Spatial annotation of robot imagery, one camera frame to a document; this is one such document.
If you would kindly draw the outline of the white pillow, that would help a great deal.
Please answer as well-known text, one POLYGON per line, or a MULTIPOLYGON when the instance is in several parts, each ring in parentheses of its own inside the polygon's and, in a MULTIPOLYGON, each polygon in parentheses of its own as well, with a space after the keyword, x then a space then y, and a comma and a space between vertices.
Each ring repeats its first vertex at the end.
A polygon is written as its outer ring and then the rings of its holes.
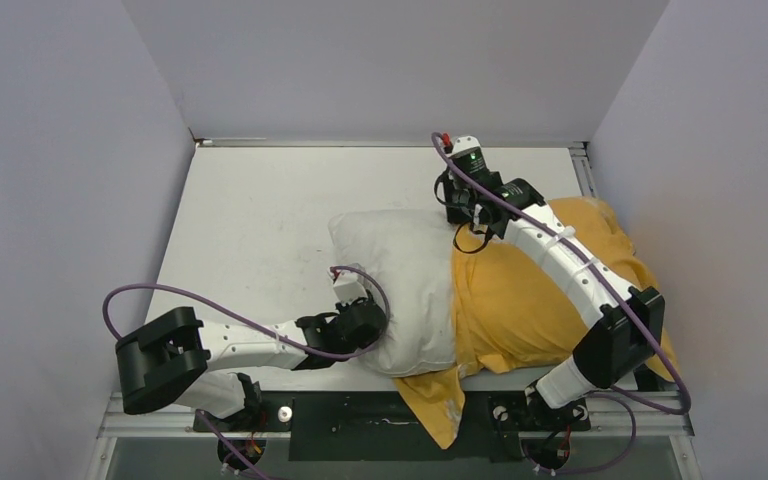
POLYGON ((359 266, 383 288, 390 320, 358 362, 398 378, 455 364, 451 319, 454 227, 431 210, 343 213, 328 223, 335 260, 359 266))

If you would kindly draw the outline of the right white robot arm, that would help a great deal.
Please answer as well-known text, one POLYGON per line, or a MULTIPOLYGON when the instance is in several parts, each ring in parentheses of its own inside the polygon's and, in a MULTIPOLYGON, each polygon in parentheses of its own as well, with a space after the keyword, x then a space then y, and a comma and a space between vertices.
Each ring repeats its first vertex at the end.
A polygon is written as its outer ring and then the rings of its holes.
POLYGON ((539 428, 563 430, 583 421, 578 402, 662 354, 665 300, 639 289, 591 253, 526 180, 502 180, 479 145, 438 146, 446 162, 446 205, 529 257, 567 297, 587 332, 570 356, 525 390, 525 414, 539 428))

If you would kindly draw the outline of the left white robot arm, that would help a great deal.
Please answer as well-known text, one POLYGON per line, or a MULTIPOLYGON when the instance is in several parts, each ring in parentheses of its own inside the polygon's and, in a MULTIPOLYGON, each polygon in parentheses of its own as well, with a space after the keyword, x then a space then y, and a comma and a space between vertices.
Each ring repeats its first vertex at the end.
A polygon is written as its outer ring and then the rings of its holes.
POLYGON ((178 404, 244 430, 257 419, 260 394, 245 369, 329 368, 365 353, 388 323, 387 309, 369 295, 272 326, 206 322, 194 308, 176 307, 117 341, 124 410, 139 415, 178 404))

